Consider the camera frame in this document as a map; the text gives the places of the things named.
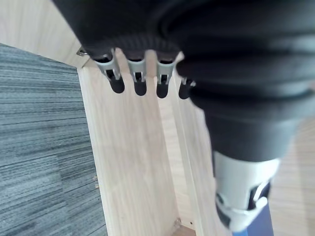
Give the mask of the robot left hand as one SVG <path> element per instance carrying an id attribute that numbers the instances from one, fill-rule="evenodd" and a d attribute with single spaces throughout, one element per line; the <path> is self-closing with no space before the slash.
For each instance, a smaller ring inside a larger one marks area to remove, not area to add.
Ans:
<path id="1" fill-rule="evenodd" d="M 115 93 L 124 53 L 137 95 L 145 52 L 157 56 L 157 90 L 172 72 L 181 99 L 205 115 L 216 210 L 232 232 L 268 204 L 271 182 L 299 123 L 315 113 L 312 0 L 56 0 L 54 5 Z"/>

